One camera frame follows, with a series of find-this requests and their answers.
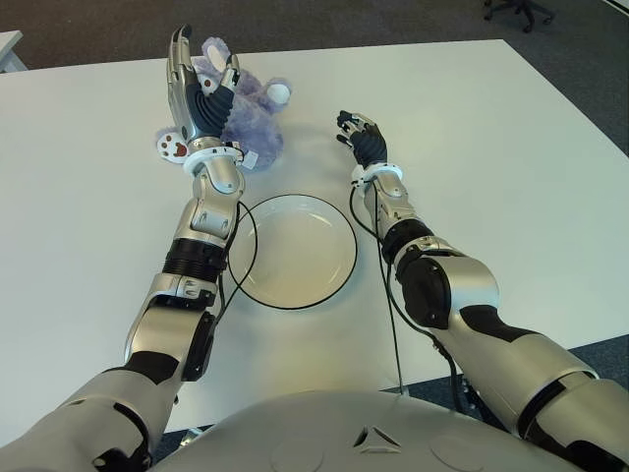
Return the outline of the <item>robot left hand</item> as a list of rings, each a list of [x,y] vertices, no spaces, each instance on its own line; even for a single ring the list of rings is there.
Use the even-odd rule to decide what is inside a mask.
[[[168,104],[174,124],[188,144],[210,139],[221,145],[241,76],[239,60],[236,55],[228,57],[216,90],[205,95],[191,59],[191,36],[190,25],[180,26],[171,36],[166,63]]]

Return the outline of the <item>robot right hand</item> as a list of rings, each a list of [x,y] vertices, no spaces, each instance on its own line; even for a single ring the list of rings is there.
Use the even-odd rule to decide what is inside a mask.
[[[336,139],[348,147],[364,169],[387,162],[386,141],[376,123],[360,114],[341,110],[336,118]]]

